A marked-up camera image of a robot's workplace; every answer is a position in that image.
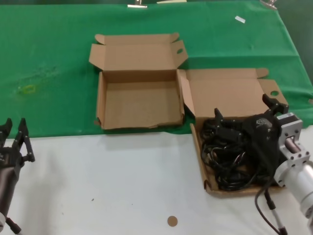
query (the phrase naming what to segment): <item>wrinkled green fabric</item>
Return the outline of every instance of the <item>wrinkled green fabric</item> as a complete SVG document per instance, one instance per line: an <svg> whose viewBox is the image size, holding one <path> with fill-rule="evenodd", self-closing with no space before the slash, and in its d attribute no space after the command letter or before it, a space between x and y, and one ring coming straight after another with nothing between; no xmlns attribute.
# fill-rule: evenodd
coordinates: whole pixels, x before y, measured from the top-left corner
<svg viewBox="0 0 313 235"><path fill-rule="evenodd" d="M240 16L246 20L235 20ZM103 132L95 120L98 71L88 62L94 36L179 32L189 59L184 69L269 68L291 110L313 124L313 88L276 11L259 2L0 7L0 123L13 131L25 117L32 137ZM182 127L148 131L190 133Z"/></svg>

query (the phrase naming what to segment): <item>box handle hole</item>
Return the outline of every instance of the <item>box handle hole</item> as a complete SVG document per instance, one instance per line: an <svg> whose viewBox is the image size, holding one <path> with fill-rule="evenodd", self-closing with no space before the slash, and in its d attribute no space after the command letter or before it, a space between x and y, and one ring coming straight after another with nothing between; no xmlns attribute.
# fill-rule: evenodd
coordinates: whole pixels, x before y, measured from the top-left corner
<svg viewBox="0 0 313 235"><path fill-rule="evenodd" d="M278 91L272 91L272 92L270 92L270 95L271 96L278 96L279 92Z"/></svg>

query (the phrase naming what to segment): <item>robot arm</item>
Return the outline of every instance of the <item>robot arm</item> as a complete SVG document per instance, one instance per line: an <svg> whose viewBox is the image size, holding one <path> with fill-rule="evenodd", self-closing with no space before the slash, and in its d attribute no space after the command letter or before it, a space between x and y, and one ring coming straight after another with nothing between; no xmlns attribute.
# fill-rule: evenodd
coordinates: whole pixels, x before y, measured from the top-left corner
<svg viewBox="0 0 313 235"><path fill-rule="evenodd" d="M309 161L310 153L299 142L302 120L295 114L288 113L288 105L266 94L262 100L268 106L263 114L247 117L238 123L227 123L216 109L215 122L218 135L230 138L228 132L245 140L245 150L253 156L268 172L269 179L257 193L255 204L263 219L279 235L287 234L271 200L268 188L275 180L281 187L286 187L300 204L300 210L309 219L309 229L313 234L313 163ZM279 229L276 229L263 215L257 205L257 198L264 192Z"/></svg>
<svg viewBox="0 0 313 235"><path fill-rule="evenodd" d="M0 126L0 232L3 230L5 223L7 223L15 234L19 234L21 229L7 215L15 185L20 177L20 170L25 162L34 162L35 157L24 118L21 119L12 147L4 147L11 128L12 120L9 118L5 125ZM25 143L27 149L27 155L24 157L20 153L23 143Z"/></svg>

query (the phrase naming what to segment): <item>metal clip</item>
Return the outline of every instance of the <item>metal clip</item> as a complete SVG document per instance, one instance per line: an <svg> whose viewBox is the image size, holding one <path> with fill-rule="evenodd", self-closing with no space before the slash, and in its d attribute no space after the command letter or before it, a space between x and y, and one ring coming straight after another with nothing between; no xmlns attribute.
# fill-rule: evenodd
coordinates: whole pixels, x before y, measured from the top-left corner
<svg viewBox="0 0 313 235"><path fill-rule="evenodd" d="M132 8L147 8L148 6L141 5L141 0L135 0L135 4L128 4L127 7L132 7Z"/></svg>
<svg viewBox="0 0 313 235"><path fill-rule="evenodd" d="M261 2L264 6L270 8L270 9L273 9L273 10L277 10L276 6L274 6L274 3L275 3L276 1L277 1L277 0L269 0L268 2L265 2L265 1L263 1L263 0L260 0L260 2Z"/></svg>

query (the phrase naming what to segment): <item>small brown disc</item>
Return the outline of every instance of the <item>small brown disc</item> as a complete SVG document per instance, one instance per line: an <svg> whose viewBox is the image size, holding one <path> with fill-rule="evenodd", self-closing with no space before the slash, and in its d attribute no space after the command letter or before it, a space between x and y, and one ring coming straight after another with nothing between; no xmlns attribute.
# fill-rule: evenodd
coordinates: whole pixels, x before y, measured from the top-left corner
<svg viewBox="0 0 313 235"><path fill-rule="evenodd" d="M170 216L167 219L167 223L169 226L175 227L177 225L178 221L177 221L177 218L175 216Z"/></svg>

